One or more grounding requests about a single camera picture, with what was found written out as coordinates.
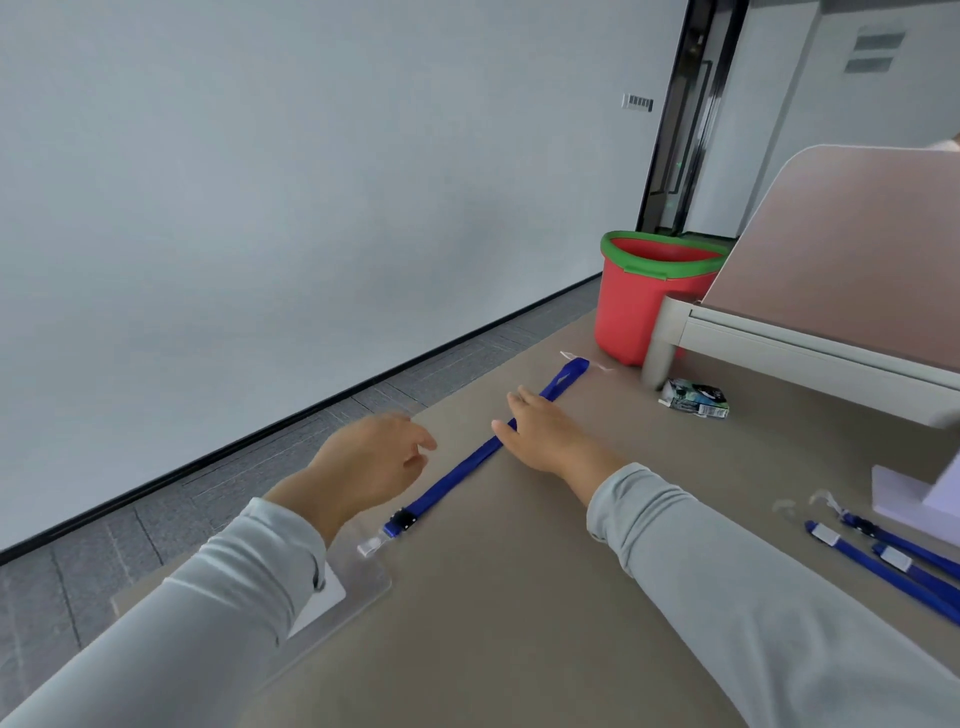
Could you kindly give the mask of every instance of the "green rim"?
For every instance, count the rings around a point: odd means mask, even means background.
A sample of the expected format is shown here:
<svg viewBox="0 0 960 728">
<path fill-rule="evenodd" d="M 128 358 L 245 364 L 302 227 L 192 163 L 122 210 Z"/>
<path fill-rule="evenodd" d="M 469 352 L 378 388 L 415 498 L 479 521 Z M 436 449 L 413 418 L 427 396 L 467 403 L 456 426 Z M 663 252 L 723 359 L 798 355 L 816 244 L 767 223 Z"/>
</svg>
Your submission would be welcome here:
<svg viewBox="0 0 960 728">
<path fill-rule="evenodd" d="M 683 245 L 685 248 L 696 248 L 701 251 L 710 251 L 719 253 L 718 257 L 707 258 L 706 260 L 650 260 L 645 257 L 637 257 L 626 251 L 621 251 L 613 245 L 613 239 L 617 237 L 629 237 L 634 240 L 653 240 L 657 243 L 666 243 L 667 245 Z M 636 276 L 646 276 L 653 279 L 688 279 L 694 276 L 702 276 L 707 273 L 716 273 L 723 267 L 727 259 L 727 253 L 730 251 L 726 246 L 708 243 L 706 240 L 688 240 L 681 237 L 667 237 L 666 235 L 653 235 L 650 232 L 632 232 L 632 231 L 611 231 L 600 239 L 600 252 L 604 258 L 613 265 L 622 268 L 627 273 L 633 273 Z"/>
</svg>

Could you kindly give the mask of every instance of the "gray carpet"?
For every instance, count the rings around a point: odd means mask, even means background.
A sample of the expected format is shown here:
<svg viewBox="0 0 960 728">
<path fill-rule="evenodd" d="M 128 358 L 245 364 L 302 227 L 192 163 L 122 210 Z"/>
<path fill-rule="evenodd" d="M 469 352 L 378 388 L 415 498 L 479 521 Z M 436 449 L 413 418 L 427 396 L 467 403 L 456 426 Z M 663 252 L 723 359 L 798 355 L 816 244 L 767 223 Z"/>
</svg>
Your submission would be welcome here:
<svg viewBox="0 0 960 728">
<path fill-rule="evenodd" d="M 110 598 L 203 543 L 338 427 L 416 413 L 596 306 L 595 279 L 0 567 L 0 718 L 113 619 Z"/>
</svg>

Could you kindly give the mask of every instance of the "blue lanyard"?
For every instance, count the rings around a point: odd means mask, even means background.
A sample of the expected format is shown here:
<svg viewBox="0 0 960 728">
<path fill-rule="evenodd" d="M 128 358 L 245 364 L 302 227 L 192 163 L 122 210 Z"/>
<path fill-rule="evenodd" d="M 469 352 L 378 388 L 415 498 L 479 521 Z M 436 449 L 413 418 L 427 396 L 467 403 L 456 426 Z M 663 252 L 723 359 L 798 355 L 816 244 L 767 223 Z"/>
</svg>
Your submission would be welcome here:
<svg viewBox="0 0 960 728">
<path fill-rule="evenodd" d="M 899 550 L 918 559 L 923 559 L 924 561 L 933 564 L 933 566 L 942 570 L 944 573 L 948 573 L 950 576 L 960 579 L 960 564 L 957 564 L 955 561 L 950 561 L 949 559 L 944 558 L 933 551 L 927 550 L 922 546 L 917 546 L 913 542 L 901 538 L 896 533 L 890 533 L 890 531 L 880 528 L 880 526 L 876 525 L 876 523 L 872 521 L 867 521 L 859 516 L 855 516 L 850 511 L 844 511 L 840 516 L 840 520 L 846 525 L 855 528 L 865 536 L 869 536 L 872 539 L 877 539 L 878 541 L 882 541 L 884 544 L 889 544 L 890 546 L 896 546 Z"/>
<path fill-rule="evenodd" d="M 805 525 L 807 532 L 815 539 L 824 542 L 827 544 L 827 546 L 836 548 L 838 551 L 840 551 L 840 553 L 850 557 L 864 569 L 872 571 L 884 581 L 897 587 L 897 589 L 904 594 L 912 596 L 913 598 L 917 599 L 917 601 L 920 601 L 922 604 L 925 604 L 927 607 L 932 609 L 934 612 L 937 612 L 938 614 L 952 621 L 957 626 L 960 626 L 960 609 L 957 609 L 949 602 L 945 601 L 940 596 L 929 591 L 909 577 L 904 576 L 899 571 L 886 566 L 876 559 L 871 558 L 859 548 L 848 544 L 846 541 L 840 538 L 840 534 L 830 528 L 827 528 L 822 523 L 817 523 L 816 521 L 807 521 Z"/>
<path fill-rule="evenodd" d="M 899 569 L 921 586 L 927 587 L 950 606 L 960 609 L 960 589 L 921 569 L 905 553 L 886 544 L 874 544 L 874 553 L 894 569 Z"/>
<path fill-rule="evenodd" d="M 550 401 L 554 401 L 563 394 L 567 388 L 573 384 L 589 368 L 590 363 L 584 358 L 577 357 L 568 362 L 556 376 L 550 381 L 540 396 Z M 508 422 L 510 427 L 516 429 L 516 420 Z M 374 537 L 368 542 L 360 545 L 362 554 L 367 555 L 380 547 L 387 539 L 395 539 L 410 526 L 416 523 L 424 513 L 440 502 L 447 493 L 456 488 L 469 474 L 480 467 L 481 463 L 493 455 L 502 447 L 502 444 L 496 437 L 481 445 L 466 460 L 460 463 L 452 471 L 444 475 L 440 480 L 434 483 L 422 496 L 417 498 L 405 508 L 400 508 L 394 513 L 390 520 L 383 524 L 381 533 L 383 537 Z"/>
</svg>

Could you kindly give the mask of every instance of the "red bucket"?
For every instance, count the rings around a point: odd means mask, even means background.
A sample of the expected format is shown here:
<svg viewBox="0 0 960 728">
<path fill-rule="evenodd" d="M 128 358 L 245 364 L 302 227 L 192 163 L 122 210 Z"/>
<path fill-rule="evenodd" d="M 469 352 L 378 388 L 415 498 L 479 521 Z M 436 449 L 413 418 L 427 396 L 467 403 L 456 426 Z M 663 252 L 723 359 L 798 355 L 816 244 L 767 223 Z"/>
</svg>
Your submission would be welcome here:
<svg viewBox="0 0 960 728">
<path fill-rule="evenodd" d="M 639 366 L 663 296 L 703 298 L 729 250 L 703 240 L 614 231 L 603 236 L 600 252 L 606 260 L 593 335 L 621 364 Z"/>
</svg>

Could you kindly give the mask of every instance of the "white wall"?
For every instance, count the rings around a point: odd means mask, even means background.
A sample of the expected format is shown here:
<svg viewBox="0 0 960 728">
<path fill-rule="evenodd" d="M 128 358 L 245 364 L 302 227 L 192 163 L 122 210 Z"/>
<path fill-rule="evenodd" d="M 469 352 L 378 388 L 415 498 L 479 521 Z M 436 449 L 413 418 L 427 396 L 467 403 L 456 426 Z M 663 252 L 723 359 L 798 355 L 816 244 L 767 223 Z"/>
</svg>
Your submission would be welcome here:
<svg viewBox="0 0 960 728">
<path fill-rule="evenodd" d="M 685 228 L 736 237 L 819 2 L 750 8 Z"/>
<path fill-rule="evenodd" d="M 599 271 L 684 10 L 0 5 L 0 548 Z"/>
<path fill-rule="evenodd" d="M 906 31 L 886 73 L 843 73 L 864 25 Z M 960 3 L 824 15 L 756 204 L 787 160 L 814 144 L 923 147 L 960 132 L 958 40 Z"/>
</svg>

